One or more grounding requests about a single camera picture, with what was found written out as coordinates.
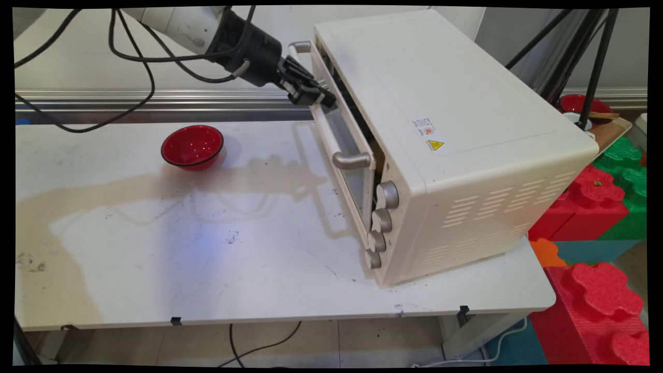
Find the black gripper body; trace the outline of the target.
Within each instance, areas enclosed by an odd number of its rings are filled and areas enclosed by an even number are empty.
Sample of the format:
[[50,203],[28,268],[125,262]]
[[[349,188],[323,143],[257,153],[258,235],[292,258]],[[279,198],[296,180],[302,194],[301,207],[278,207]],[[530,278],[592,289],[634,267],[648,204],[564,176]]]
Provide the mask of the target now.
[[223,66],[229,73],[236,73],[244,62],[249,62],[238,77],[256,87],[272,83],[283,88],[279,74],[281,43],[253,23],[247,24],[230,9],[222,10],[217,31],[206,53],[221,53],[221,56],[207,60]]

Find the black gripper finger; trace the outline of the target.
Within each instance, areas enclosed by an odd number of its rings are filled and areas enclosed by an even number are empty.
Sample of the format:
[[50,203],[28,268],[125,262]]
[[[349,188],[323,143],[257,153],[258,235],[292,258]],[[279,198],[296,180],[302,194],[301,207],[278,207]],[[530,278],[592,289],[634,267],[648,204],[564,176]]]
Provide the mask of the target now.
[[313,81],[313,84],[301,81],[286,82],[286,91],[288,92],[288,99],[291,103],[299,106],[320,104],[331,108],[337,101],[335,94],[320,87],[316,81]]
[[292,56],[280,59],[280,88],[289,93],[325,92],[313,74]]

